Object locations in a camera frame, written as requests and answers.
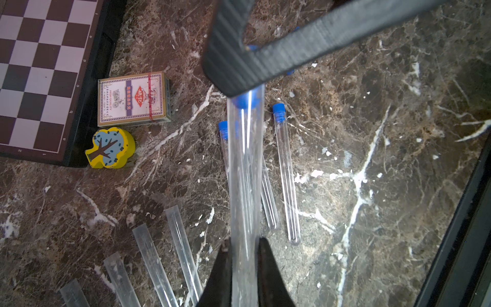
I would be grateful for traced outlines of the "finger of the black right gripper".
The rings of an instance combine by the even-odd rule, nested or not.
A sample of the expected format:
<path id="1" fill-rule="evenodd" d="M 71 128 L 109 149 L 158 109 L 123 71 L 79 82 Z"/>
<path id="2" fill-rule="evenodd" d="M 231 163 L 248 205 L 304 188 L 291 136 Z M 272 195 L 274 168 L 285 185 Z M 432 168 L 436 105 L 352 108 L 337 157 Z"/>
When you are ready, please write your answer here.
<path id="1" fill-rule="evenodd" d="M 221 1 L 202 56 L 205 75 L 235 97 L 317 58 L 442 5 L 439 0 L 351 1 L 255 51 L 243 34 L 254 1 Z"/>

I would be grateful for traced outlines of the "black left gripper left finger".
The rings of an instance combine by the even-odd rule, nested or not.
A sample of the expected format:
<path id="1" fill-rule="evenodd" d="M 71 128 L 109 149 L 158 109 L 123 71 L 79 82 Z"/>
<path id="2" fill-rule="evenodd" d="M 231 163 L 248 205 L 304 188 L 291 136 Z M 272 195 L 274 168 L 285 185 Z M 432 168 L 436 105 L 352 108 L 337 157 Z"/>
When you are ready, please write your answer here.
<path id="1" fill-rule="evenodd" d="M 232 257 L 230 239 L 219 248 L 207 285 L 199 298 L 197 307 L 231 307 Z"/>

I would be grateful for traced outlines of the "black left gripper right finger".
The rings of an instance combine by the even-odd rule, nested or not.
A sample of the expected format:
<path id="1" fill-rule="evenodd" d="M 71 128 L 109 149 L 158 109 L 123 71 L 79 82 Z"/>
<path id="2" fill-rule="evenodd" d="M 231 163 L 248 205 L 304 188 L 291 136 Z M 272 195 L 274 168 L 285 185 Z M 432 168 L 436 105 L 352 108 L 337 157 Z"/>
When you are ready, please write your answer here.
<path id="1" fill-rule="evenodd" d="M 258 301 L 262 307 L 295 307 L 281 277 L 271 245 L 264 237 L 258 243 Z"/>

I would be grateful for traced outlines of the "clear test tube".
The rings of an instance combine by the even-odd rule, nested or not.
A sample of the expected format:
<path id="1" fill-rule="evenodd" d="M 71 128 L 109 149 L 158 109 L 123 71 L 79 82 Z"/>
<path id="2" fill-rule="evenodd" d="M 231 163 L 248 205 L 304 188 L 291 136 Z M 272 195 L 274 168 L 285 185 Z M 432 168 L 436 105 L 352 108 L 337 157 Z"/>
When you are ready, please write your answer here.
<path id="1" fill-rule="evenodd" d="M 115 287 L 116 295 L 118 296 L 121 305 L 140 307 L 140 302 L 129 280 L 120 254 L 116 252 L 107 257 L 104 260 L 104 266 Z"/>

